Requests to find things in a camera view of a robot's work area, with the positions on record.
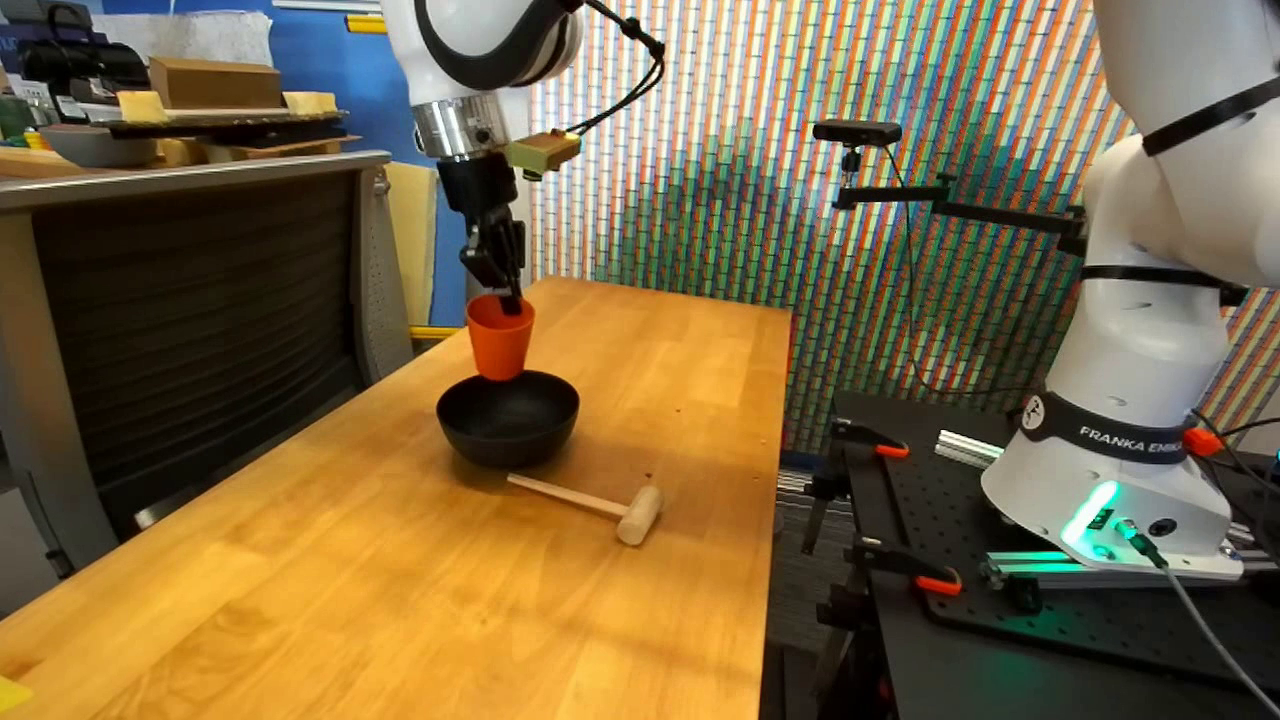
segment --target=wall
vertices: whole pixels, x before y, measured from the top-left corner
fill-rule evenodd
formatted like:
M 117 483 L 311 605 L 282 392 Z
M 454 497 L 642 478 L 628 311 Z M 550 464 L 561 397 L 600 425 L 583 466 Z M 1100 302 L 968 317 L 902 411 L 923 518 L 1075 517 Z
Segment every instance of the wall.
M 1088 0 L 628 0 L 668 38 L 658 90 L 534 189 L 541 277 L 794 307 L 788 447 L 815 452 L 840 386 L 1004 407 L 1039 379 L 1080 265 L 1049 236 L 923 207 L 832 213 L 840 151 L 811 118 L 896 118 L 907 180 L 961 170 L 961 198 L 1060 213 L 1126 132 L 1105 90 Z M 534 122 L 611 105 L 642 51 L 587 20 Z M 869 157 L 861 184 L 891 184 Z M 1255 296 L 1209 411 L 1251 415 L 1280 372 L 1280 300 Z

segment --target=black cable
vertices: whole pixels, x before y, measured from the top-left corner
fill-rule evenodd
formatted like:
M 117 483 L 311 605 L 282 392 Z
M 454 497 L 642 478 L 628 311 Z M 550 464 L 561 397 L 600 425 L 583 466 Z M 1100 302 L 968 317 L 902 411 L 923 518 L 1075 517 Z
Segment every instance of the black cable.
M 648 35 L 635 16 L 614 16 L 614 12 L 611 12 L 607 5 L 600 5 L 600 0 L 583 0 L 583 5 L 587 5 L 593 12 L 600 12 L 605 20 L 611 20 L 628 38 L 642 45 L 648 56 L 652 56 L 652 62 L 648 62 L 648 70 L 638 77 L 638 83 L 635 83 L 628 94 L 618 94 L 611 109 L 605 109 L 605 113 L 597 113 L 597 116 L 587 116 L 587 118 L 580 118 L 580 122 L 566 122 L 570 137 L 587 137 L 597 122 L 605 122 L 607 116 L 625 113 L 628 105 L 635 105 L 638 94 L 648 94 L 648 90 L 668 77 L 668 62 L 663 62 L 663 51 L 668 51 L 668 46 L 663 46 L 654 35 Z

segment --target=wire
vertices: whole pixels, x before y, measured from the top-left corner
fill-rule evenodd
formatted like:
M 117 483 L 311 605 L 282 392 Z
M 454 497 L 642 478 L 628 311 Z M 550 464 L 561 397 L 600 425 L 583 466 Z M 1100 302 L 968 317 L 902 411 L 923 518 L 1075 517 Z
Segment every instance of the wire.
M 607 116 L 625 113 L 628 105 L 635 105 L 638 94 L 648 94 L 663 77 L 668 77 L 668 62 L 663 62 L 663 45 L 654 35 L 648 35 L 638 29 L 635 16 L 614 16 L 607 5 L 600 0 L 583 0 L 593 12 L 600 12 L 605 20 L 611 20 L 628 38 L 642 45 L 652 62 L 648 70 L 638 77 L 638 83 L 631 83 L 628 94 L 618 94 L 611 109 L 580 118 L 580 122 L 566 122 L 570 137 L 587 137 L 597 122 L 605 122 Z
M 1156 572 L 1162 572 L 1162 581 L 1171 582 L 1174 598 L 1183 598 L 1186 615 L 1196 620 L 1199 634 L 1212 642 L 1212 651 L 1235 671 L 1235 681 L 1280 720 L 1280 703 L 1248 675 L 1248 668 L 1229 651 L 1229 642 L 1209 626 L 1203 612 L 1196 609 L 1190 590 L 1183 587 L 1183 581 L 1174 581 L 1174 572 L 1167 569 L 1167 561 L 1159 557 L 1156 538 L 1140 526 L 1126 524 L 1126 532 L 1121 532 L 1126 538 L 1126 548 L 1135 548 Z
M 1271 425 L 1280 425 L 1280 415 L 1260 415 L 1260 421 L 1248 421 L 1248 425 L 1222 428 L 1222 441 L 1229 441 L 1229 437 L 1255 431 L 1255 428 L 1271 428 Z
M 1171 582 L 1174 598 L 1183 598 L 1186 615 L 1196 620 L 1199 634 L 1215 649 L 1215 655 L 1235 671 L 1235 681 L 1271 711 L 1280 714 L 1280 703 L 1241 668 L 1241 661 L 1229 651 L 1229 642 L 1209 626 L 1199 615 L 1190 590 L 1174 581 L 1171 569 L 1162 569 L 1162 581 Z
M 1212 437 L 1220 437 L 1222 441 L 1222 452 L 1229 452 L 1229 460 L 1248 476 L 1248 478 L 1260 478 L 1260 483 L 1269 483 L 1264 476 L 1255 476 L 1255 466 L 1251 464 L 1244 464 L 1244 457 L 1235 452 L 1235 443 L 1229 443 L 1229 437 L 1199 411 L 1199 407 L 1190 407 L 1190 415 L 1212 431 Z

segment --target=white robot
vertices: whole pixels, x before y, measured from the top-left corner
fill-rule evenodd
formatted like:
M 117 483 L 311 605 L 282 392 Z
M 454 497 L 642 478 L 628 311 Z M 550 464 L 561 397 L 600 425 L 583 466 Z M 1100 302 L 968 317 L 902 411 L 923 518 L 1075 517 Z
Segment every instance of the white robot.
M 1220 285 L 1280 285 L 1280 23 L 1264 0 L 1095 0 L 1113 98 L 1140 137 L 1085 177 L 1085 290 L 983 473 L 1075 565 L 1241 581 L 1230 509 L 1180 431 L 1229 354 Z
M 467 272 L 519 296 L 497 89 L 557 77 L 580 0 L 382 0 L 418 146 L 467 215 Z M 1280 23 L 1271 0 L 1095 0 L 1114 105 L 1140 137 L 1088 170 L 1088 272 L 987 499 L 1088 569 L 1235 581 L 1230 509 L 1180 431 L 1229 354 L 1220 285 L 1280 285 Z

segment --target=black panel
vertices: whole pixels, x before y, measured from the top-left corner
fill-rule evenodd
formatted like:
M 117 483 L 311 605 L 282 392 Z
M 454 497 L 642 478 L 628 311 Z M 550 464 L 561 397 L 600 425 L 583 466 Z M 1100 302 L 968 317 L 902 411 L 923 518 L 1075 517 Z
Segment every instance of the black panel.
M 1004 443 L 1009 428 L 1001 421 L 943 415 L 930 425 L 920 402 L 907 402 L 912 411 L 900 415 L 861 415 L 843 411 L 840 402 L 843 400 L 835 400 L 840 415 L 855 415 L 855 425 L 917 447 L 907 464 L 882 464 L 882 476 L 875 476 L 891 497 L 902 538 L 929 561 L 950 565 L 965 577 L 961 598 L 923 605 L 930 620 L 1241 688 L 1203 642 L 1171 587 L 1044 590 L 1039 612 L 1019 612 L 1009 596 L 981 581 L 981 565 L 990 548 L 1028 548 L 1028 535 L 1001 524 L 981 492 L 974 466 L 943 460 L 929 447 L 934 443 L 934 428 L 961 428 L 974 441 Z M 1271 661 L 1280 634 L 1275 605 L 1251 582 L 1196 587 L 1196 605 L 1235 661 L 1255 675 L 1255 684 L 1280 692 L 1280 665 Z
M 36 215 L 82 452 L 121 535 L 356 392 L 345 177 Z

